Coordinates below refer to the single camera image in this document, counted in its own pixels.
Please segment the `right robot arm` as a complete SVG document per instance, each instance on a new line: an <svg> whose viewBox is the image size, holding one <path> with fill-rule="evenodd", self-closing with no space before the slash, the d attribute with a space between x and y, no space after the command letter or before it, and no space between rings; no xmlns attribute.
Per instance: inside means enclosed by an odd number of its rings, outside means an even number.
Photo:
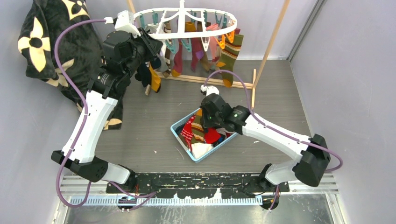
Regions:
<svg viewBox="0 0 396 224"><path fill-rule="evenodd" d="M323 136L309 137L291 132L251 113L244 106L231 107L216 93L207 94L200 108L203 128L222 127L262 141L291 158L288 162L270 163L263 168L257 179L262 190L270 192L281 183L295 180L310 187L317 187L321 182L331 160L330 154L322 150L327 147Z"/></svg>

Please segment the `brown white orange sock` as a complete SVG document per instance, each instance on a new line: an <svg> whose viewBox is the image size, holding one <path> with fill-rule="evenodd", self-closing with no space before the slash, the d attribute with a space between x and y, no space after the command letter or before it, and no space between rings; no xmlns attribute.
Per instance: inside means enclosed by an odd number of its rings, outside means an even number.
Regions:
<svg viewBox="0 0 396 224"><path fill-rule="evenodd" d="M154 71L153 67L151 64L149 64L149 71L151 74L151 89L158 93L161 89L161 78L158 76L158 74Z"/></svg>

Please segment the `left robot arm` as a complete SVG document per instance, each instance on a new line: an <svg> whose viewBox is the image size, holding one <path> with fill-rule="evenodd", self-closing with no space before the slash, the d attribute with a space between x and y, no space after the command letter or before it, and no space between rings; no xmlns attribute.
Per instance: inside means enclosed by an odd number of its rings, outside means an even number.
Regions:
<svg viewBox="0 0 396 224"><path fill-rule="evenodd" d="M96 145L107 119L121 101L136 70L157 58L163 43L140 29L133 37L126 31L110 33L103 43L104 61L87 85L85 105L70 140L62 150L53 151L52 161L91 182L118 183L126 193L136 187L134 171L102 160L95 155Z"/></svg>

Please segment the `navy black white sock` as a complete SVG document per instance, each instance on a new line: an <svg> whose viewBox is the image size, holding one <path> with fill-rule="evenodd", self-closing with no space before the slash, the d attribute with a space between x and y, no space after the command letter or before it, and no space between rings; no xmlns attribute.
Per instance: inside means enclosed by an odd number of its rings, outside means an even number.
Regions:
<svg viewBox="0 0 396 224"><path fill-rule="evenodd" d="M141 82L142 86L145 88L151 85L152 77L149 69L149 62L142 63L136 70L135 79Z"/></svg>

